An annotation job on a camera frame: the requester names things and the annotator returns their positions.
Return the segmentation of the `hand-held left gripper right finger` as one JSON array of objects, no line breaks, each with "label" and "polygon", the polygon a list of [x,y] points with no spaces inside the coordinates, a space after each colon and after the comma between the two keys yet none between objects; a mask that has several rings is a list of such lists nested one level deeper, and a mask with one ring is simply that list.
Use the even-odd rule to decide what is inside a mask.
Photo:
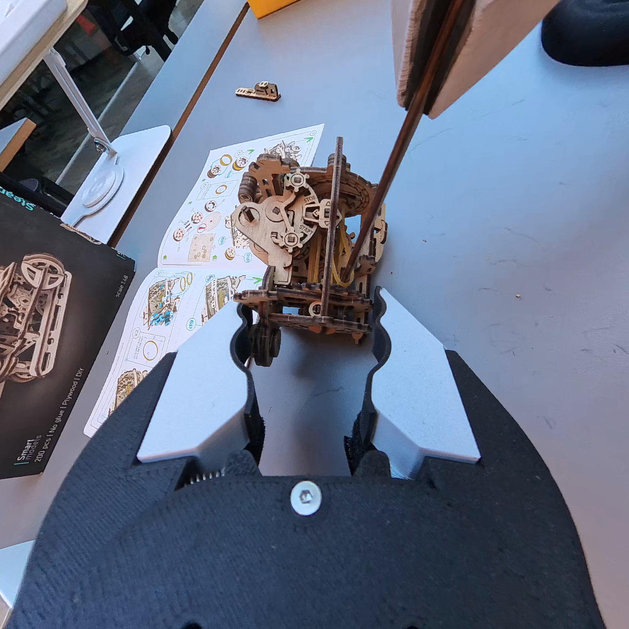
[{"label": "hand-held left gripper right finger", "polygon": [[372,352],[363,443],[389,457],[392,475],[415,478],[426,456],[479,460],[444,346],[381,287],[373,295]]}]

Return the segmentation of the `small wooden model piece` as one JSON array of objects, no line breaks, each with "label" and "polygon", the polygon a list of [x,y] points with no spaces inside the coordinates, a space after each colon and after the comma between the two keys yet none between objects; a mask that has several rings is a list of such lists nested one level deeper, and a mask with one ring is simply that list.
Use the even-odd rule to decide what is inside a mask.
[{"label": "small wooden model piece", "polygon": [[254,88],[240,87],[235,90],[235,95],[240,98],[250,98],[273,103],[280,99],[278,86],[268,81],[256,83]]}]

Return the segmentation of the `white desk stand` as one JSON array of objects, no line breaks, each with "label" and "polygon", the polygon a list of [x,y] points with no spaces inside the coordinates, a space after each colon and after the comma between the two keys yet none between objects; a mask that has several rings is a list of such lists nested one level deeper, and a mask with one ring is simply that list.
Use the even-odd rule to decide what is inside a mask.
[{"label": "white desk stand", "polygon": [[101,153],[61,219],[96,240],[107,242],[157,160],[171,130],[162,125],[123,135],[111,142],[60,54],[52,48],[44,56],[44,61],[85,122]]}]

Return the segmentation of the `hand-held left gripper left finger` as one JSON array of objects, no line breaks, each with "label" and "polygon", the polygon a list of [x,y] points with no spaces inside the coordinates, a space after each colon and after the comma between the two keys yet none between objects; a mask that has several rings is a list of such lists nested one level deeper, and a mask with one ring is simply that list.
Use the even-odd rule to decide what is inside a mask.
[{"label": "hand-held left gripper left finger", "polygon": [[229,301],[184,342],[137,453],[141,462],[194,456],[224,465],[233,452],[260,460],[260,412],[247,369],[252,312]]}]

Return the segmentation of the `black padded object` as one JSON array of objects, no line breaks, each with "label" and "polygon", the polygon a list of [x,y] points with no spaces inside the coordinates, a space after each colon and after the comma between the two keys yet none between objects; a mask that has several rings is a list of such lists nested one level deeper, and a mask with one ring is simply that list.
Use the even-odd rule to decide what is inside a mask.
[{"label": "black padded object", "polygon": [[541,43],[569,66],[628,65],[628,2],[560,1],[542,21]]}]

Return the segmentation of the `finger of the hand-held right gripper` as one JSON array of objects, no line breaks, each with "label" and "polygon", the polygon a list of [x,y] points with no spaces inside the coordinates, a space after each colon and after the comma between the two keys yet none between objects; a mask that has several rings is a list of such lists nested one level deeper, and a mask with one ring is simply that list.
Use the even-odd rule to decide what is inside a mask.
[{"label": "finger of the hand-held right gripper", "polygon": [[477,1],[467,38],[429,111],[442,114],[527,36],[557,1]]},{"label": "finger of the hand-held right gripper", "polygon": [[[397,102],[409,107],[452,1],[392,1],[391,28]],[[449,107],[446,84],[460,54],[460,20],[448,41],[425,107]]]}]

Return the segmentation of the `wooden mechanical model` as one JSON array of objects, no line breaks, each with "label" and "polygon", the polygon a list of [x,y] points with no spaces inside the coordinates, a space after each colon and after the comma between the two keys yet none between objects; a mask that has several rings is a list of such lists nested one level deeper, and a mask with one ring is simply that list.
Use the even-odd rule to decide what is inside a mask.
[{"label": "wooden mechanical model", "polygon": [[235,301],[257,312],[250,338],[258,366],[278,356],[281,327],[356,343],[370,333],[370,276],[388,234],[384,205],[369,219],[375,190],[339,149],[326,168],[269,152],[249,165],[232,225],[268,269],[260,288],[242,289]]}]

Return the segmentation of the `thin wooden stick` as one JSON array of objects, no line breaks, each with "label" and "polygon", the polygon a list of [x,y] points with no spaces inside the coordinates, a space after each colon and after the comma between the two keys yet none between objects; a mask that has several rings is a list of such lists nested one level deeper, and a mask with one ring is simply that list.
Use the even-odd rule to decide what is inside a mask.
[{"label": "thin wooden stick", "polygon": [[427,66],[423,71],[419,86],[414,92],[413,99],[411,100],[411,104],[406,113],[405,121],[400,129],[388,162],[385,166],[373,199],[373,204],[367,213],[366,224],[360,229],[360,233],[358,234],[355,247],[352,250],[348,264],[341,275],[343,282],[348,280],[350,273],[354,268],[360,249],[369,231],[369,227],[375,219],[375,216],[390,189],[392,180],[397,173],[397,169],[399,168],[404,154],[406,153],[411,139],[413,138],[414,132],[417,129],[421,116],[424,112],[429,90],[435,80],[438,65],[447,52],[447,47],[453,38],[455,28],[457,27],[458,22],[461,21],[461,15],[465,12],[464,4],[465,1],[453,1],[448,8],[443,25],[440,28],[432,52],[430,53]]}]

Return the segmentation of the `illustrated instruction booklet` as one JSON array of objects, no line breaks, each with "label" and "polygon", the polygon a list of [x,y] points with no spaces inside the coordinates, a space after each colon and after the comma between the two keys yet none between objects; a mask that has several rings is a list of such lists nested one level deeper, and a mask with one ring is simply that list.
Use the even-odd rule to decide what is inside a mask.
[{"label": "illustrated instruction booklet", "polygon": [[262,153],[311,166],[324,124],[210,151],[204,170],[166,231],[138,289],[110,374],[84,433],[91,437],[148,375],[233,295],[256,288],[266,265],[230,215],[242,175]]}]

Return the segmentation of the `orange box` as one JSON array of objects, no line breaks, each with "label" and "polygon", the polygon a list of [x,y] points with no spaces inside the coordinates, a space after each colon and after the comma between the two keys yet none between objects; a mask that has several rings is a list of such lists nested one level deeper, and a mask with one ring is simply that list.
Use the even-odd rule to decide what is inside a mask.
[{"label": "orange box", "polygon": [[256,19],[268,16],[317,16],[334,5],[334,1],[247,1]]}]

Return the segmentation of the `black model packaging box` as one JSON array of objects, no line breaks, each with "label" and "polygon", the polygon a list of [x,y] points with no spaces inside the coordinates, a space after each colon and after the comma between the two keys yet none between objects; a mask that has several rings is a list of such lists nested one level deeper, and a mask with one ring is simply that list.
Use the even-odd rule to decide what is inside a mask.
[{"label": "black model packaging box", "polygon": [[45,469],[135,263],[1,190],[1,478]]}]

